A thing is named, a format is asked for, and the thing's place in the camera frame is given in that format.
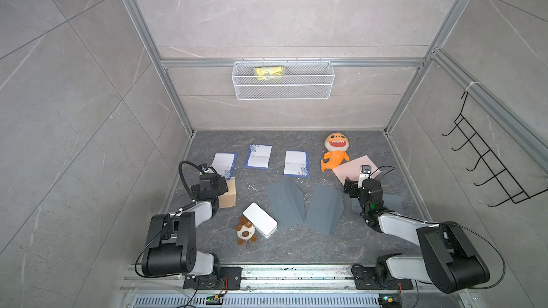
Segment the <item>yellow packet in basket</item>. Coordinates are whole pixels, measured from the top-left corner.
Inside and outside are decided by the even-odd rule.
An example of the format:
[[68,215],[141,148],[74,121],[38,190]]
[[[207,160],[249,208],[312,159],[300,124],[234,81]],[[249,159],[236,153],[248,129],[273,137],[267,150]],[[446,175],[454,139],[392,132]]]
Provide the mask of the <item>yellow packet in basket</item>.
[[254,76],[258,81],[280,80],[285,75],[284,66],[263,66],[253,69]]

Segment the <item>grey envelope gold rose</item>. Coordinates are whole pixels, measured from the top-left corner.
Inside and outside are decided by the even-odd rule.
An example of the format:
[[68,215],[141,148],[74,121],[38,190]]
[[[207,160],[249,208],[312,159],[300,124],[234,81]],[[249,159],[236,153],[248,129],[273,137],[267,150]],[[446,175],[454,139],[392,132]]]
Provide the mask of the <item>grey envelope gold rose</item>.
[[344,211],[340,190],[316,185],[305,217],[306,228],[332,235]]

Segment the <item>brown white dog plush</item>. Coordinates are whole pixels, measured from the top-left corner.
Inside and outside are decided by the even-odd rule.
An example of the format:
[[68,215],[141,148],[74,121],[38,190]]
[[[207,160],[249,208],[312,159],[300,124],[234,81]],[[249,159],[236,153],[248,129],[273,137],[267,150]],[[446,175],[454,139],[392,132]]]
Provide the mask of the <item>brown white dog plush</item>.
[[255,225],[243,215],[241,216],[235,231],[238,245],[244,245],[247,242],[256,242],[258,240]]

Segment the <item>white rectangular box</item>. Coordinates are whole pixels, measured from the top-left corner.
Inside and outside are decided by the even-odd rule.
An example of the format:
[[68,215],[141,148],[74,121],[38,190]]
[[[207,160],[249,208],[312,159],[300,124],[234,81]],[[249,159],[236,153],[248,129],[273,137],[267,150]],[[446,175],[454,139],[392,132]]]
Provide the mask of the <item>white rectangular box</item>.
[[243,215],[255,226],[255,229],[269,238],[278,228],[278,223],[257,203],[251,203],[244,211]]

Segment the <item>grey envelope front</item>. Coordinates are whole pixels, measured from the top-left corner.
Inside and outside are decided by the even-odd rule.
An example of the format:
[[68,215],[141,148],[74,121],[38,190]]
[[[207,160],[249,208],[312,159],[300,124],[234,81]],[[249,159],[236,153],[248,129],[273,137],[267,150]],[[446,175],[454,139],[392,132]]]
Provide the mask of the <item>grey envelope front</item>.
[[[396,195],[385,194],[383,196],[385,206],[393,211],[402,212],[402,198]],[[352,211],[356,214],[362,212],[360,202],[357,198],[351,198]]]

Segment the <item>white blue bordered letter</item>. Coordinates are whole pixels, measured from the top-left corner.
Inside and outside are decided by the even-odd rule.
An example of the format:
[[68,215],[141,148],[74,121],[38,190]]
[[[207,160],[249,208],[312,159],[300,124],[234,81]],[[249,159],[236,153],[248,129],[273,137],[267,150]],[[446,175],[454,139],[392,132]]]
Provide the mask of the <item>white blue bordered letter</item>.
[[213,158],[211,167],[229,181],[233,177],[237,158],[237,153],[217,153]]

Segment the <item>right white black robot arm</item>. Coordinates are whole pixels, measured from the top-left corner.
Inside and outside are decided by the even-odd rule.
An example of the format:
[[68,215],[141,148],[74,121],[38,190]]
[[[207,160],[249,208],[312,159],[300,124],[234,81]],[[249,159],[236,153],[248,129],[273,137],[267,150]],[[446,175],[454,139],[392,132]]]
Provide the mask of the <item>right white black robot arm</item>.
[[490,280],[488,266],[461,225],[418,220],[387,208],[381,182],[374,178],[359,181],[346,178],[344,192],[358,200],[360,215],[369,228],[420,248],[418,256],[398,253],[380,256],[372,276],[378,286],[389,288],[415,280],[450,294]]

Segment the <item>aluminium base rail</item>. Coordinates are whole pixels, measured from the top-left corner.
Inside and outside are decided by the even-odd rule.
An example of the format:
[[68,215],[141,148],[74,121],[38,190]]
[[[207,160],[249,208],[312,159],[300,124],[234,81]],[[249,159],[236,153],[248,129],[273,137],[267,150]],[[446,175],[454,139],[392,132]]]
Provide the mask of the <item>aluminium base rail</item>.
[[477,292],[443,294],[432,285],[403,281],[379,287],[366,272],[355,280],[350,265],[230,265],[227,284],[197,285],[181,275],[121,276],[113,307],[483,307]]

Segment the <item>white letter paper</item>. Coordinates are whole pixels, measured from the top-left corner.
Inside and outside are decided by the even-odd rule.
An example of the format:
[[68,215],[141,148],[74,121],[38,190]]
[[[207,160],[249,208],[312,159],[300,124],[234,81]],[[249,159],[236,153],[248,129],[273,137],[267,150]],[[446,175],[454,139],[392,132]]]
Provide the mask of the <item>white letter paper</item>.
[[271,157],[271,145],[251,144],[248,149],[246,168],[268,170]]
[[308,153],[306,151],[285,152],[285,177],[309,178]]

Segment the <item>orange shark plush toy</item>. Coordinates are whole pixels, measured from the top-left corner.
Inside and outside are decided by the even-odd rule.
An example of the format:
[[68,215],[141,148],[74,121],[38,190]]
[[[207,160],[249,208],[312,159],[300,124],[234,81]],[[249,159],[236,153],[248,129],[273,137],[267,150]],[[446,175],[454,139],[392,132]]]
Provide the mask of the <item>orange shark plush toy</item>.
[[337,168],[343,161],[349,161],[350,157],[346,153],[349,148],[349,141],[342,133],[330,134],[324,142],[327,152],[321,161],[321,171]]

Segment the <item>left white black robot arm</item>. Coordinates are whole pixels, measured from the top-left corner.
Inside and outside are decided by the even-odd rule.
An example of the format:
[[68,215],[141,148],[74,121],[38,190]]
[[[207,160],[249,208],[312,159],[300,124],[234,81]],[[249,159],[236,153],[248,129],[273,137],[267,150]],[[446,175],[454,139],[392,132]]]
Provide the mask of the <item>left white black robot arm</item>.
[[146,245],[137,257],[141,268],[135,272],[143,278],[190,276],[198,286],[214,287],[221,282],[220,261],[217,255],[198,250],[196,229],[217,213],[228,184],[217,173],[201,174],[196,185],[181,182],[190,191],[191,202],[175,213],[151,218]]

